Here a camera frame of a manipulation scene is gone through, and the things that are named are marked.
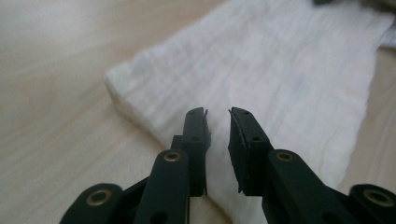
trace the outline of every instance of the folded towel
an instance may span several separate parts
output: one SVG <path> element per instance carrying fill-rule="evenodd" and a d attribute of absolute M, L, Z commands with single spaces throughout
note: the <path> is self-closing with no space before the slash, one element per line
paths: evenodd
<path fill-rule="evenodd" d="M 298 153 L 336 188 L 364 118 L 375 51 L 393 17 L 356 1 L 233 0 L 106 74 L 117 109 L 165 147 L 192 108 L 209 110 L 209 196 L 234 223 L 265 223 L 260 198 L 237 193 L 230 116 L 251 111 L 275 148 Z"/>

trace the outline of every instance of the white towel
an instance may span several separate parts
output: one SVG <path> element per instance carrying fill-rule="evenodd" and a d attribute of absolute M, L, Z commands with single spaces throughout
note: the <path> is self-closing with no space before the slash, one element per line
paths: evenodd
<path fill-rule="evenodd" d="M 261 199 L 237 193 L 227 110 L 252 112 L 275 148 L 297 152 L 336 188 L 365 116 L 375 51 L 392 21 L 357 1 L 233 0 L 112 68 L 106 85 L 117 109 L 166 148 L 187 111 L 207 108 L 209 196 L 234 223 L 265 223 Z"/>

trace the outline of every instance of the light wood surface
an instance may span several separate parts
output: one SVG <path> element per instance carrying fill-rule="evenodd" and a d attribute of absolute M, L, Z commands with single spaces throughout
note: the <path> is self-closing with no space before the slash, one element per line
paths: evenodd
<path fill-rule="evenodd" d="M 87 187 L 126 189 L 149 174 L 162 147 L 116 112 L 103 75 L 220 2 L 0 2 L 0 223 L 58 223 Z M 378 52 L 344 192 L 361 182 L 396 191 L 395 64 L 394 51 Z M 194 199 L 191 223 L 231 221 Z"/>

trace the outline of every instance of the table surface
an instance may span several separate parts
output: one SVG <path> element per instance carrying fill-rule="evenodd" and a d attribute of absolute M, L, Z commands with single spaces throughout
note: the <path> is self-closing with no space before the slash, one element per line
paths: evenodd
<path fill-rule="evenodd" d="M 123 189 L 162 149 L 121 116 L 105 71 L 165 40 L 221 0 L 14 0 L 0 3 L 0 220 L 57 223 L 87 187 Z M 340 185 L 396 191 L 396 53 L 378 51 L 366 119 Z M 191 223 L 231 223 L 208 199 Z"/>

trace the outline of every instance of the fabric texture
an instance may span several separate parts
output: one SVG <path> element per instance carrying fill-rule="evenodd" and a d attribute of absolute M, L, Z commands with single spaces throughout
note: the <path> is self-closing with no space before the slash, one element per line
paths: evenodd
<path fill-rule="evenodd" d="M 265 223 L 261 198 L 237 193 L 227 110 L 252 112 L 275 148 L 298 153 L 337 188 L 392 21 L 357 1 L 233 0 L 110 69 L 106 85 L 117 109 L 165 147 L 189 110 L 208 109 L 208 195 L 234 223 Z"/>

